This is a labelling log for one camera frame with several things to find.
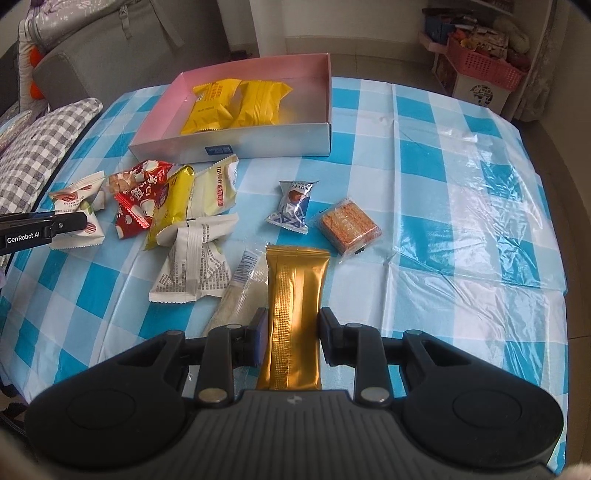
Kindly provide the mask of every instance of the shiny gold foil packaging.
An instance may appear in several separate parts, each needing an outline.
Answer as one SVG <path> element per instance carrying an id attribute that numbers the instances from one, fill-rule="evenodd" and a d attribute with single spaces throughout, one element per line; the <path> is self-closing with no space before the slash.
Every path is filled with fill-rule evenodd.
<path id="1" fill-rule="evenodd" d="M 269 338 L 256 387 L 320 390 L 316 316 L 330 253 L 269 245 Z"/>

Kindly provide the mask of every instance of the orange ball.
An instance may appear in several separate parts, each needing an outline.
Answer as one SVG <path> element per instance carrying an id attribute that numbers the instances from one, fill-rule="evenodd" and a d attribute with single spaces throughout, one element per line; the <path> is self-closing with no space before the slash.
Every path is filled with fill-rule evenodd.
<path id="1" fill-rule="evenodd" d="M 39 49 L 37 47 L 33 47 L 31 49 L 31 53 L 29 54 L 29 61 L 31 62 L 31 65 L 33 65 L 33 68 L 35 68 L 37 65 L 39 65 L 39 62 L 43 59 L 43 55 L 41 55 L 41 52 L 39 51 Z"/>
<path id="2" fill-rule="evenodd" d="M 30 94 L 35 100 L 43 100 L 45 98 L 35 82 L 31 84 Z"/>

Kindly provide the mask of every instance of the barcode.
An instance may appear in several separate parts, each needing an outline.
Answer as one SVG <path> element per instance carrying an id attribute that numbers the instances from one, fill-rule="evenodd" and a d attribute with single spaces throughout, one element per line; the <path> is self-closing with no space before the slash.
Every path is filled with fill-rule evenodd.
<path id="1" fill-rule="evenodd" d="M 248 277 L 251 276 L 252 271 L 255 269 L 257 260 L 258 255 L 255 252 L 244 250 L 242 259 L 240 260 L 240 263 L 236 267 L 234 275 L 232 276 L 232 281 L 246 283 Z"/>

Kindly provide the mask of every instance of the blue and white checkered tablecloth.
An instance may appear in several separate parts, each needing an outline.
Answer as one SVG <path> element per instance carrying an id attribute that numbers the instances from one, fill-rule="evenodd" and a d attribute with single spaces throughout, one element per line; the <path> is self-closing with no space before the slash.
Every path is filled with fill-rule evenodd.
<path id="1" fill-rule="evenodd" d="M 92 172 L 136 163 L 128 144 L 165 87 L 123 95 L 59 172 L 56 190 Z M 489 110 L 409 87 L 333 79 L 327 158 L 241 160 L 240 215 L 225 242 L 237 265 L 254 242 L 336 252 L 316 228 L 306 236 L 265 223 L 279 180 L 320 180 L 308 217 L 350 196 L 382 239 L 331 262 L 323 303 L 341 322 L 383 335 L 421 329 L 549 391 L 567 407 L 564 272 L 540 178 L 518 131 Z M 45 199 L 42 209 L 50 209 Z M 167 249 L 119 240 L 116 203 L 98 213 L 102 245 L 16 255 L 0 298 L 0 362 L 31 400 L 48 386 L 167 329 L 199 336 L 218 299 L 148 302 Z M 322 369 L 325 388 L 350 388 L 349 367 Z M 396 395 L 404 390 L 392 369 Z M 565 435 L 550 466 L 564 465 Z"/>

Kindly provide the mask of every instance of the open cardboard box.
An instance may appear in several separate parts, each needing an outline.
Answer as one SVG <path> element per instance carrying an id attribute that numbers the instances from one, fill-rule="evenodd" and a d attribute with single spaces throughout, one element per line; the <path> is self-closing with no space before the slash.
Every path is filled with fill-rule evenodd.
<path id="1" fill-rule="evenodd" d="M 290 92 L 279 125 L 228 128 L 180 135 L 196 97 L 193 87 L 225 78 L 276 80 Z M 138 160 L 172 163 L 330 154 L 332 77 L 329 54 L 284 55 L 232 61 L 181 73 L 160 97 L 129 149 Z"/>

